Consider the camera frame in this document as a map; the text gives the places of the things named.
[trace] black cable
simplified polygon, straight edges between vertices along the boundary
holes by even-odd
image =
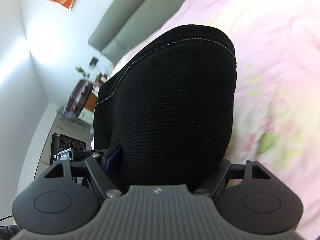
[[[11,218],[12,216],[7,216],[7,217],[5,217],[5,218],[2,218],[2,219],[0,219],[0,222],[2,221],[2,220],[6,220],[7,218]]]

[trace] white stitching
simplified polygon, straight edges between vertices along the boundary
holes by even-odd
[[[156,51],[156,50],[162,49],[162,48],[167,47],[167,46],[170,46],[170,45],[172,45],[172,44],[176,44],[176,43],[181,42],[181,41],[190,41],[190,40],[209,41],[209,42],[213,42],[213,43],[215,43],[215,44],[218,44],[218,45],[224,47],[227,51],[229,51],[229,52],[231,53],[231,55],[234,57],[234,59],[236,60],[235,55],[231,52],[230,49],[228,49],[226,46],[224,46],[224,45],[222,45],[222,44],[220,44],[219,42],[216,42],[216,41],[208,40],[208,39],[205,39],[205,38],[188,38],[188,39],[182,39],[182,40],[179,40],[179,41],[171,42],[171,43],[169,43],[169,44],[160,46],[160,47],[158,47],[158,48],[156,48],[156,49],[154,49],[154,50],[152,50],[152,51],[149,51],[149,52],[146,53],[146,54],[143,54],[141,57],[138,57],[134,62],[132,62],[132,63],[127,67],[127,69],[125,70],[125,72],[122,74],[121,78],[119,79],[119,81],[118,81],[118,83],[117,83],[117,85],[116,85],[115,90],[111,93],[111,95],[109,95],[107,98],[103,99],[102,101],[98,102],[98,103],[96,104],[96,106],[97,106],[98,104],[103,103],[103,102],[106,101],[108,98],[111,98],[111,97],[113,96],[113,94],[116,92],[116,90],[117,90],[117,88],[118,88],[118,85],[120,84],[121,80],[124,78],[125,74],[126,74],[126,73],[128,72],[128,70],[132,67],[132,65],[135,64],[138,60],[142,59],[142,58],[145,57],[145,56],[148,56],[150,53],[152,53],[152,52],[154,52],[154,51]]]

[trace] green plant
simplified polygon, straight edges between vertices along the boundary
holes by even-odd
[[[77,67],[75,66],[75,69],[77,72],[79,72],[84,78],[89,78],[90,77],[90,73],[84,71],[84,69],[82,67]]]

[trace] triangular cutout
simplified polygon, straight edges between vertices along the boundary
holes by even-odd
[[[271,179],[258,165],[252,166],[252,178],[253,179]]]
[[[48,178],[62,178],[64,176],[63,164],[57,164],[47,175],[44,177]]]

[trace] logo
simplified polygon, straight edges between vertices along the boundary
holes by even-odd
[[[163,191],[163,189],[162,189],[162,188],[159,188],[159,187],[157,187],[157,188],[155,188],[155,189],[153,190],[153,192],[156,193],[157,195],[159,195],[162,191]]]

